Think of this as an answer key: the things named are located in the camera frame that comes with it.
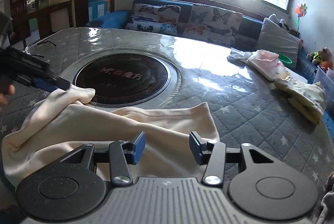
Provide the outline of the person's left hand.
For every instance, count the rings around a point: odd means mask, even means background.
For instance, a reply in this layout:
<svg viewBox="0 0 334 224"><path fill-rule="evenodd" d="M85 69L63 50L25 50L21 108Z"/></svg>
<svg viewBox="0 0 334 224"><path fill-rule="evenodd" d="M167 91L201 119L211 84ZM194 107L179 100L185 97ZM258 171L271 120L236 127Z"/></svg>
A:
<svg viewBox="0 0 334 224"><path fill-rule="evenodd" d="M0 86L0 105L6 105L8 103L8 96L12 96L15 94L15 87L9 83L1 83Z"/></svg>

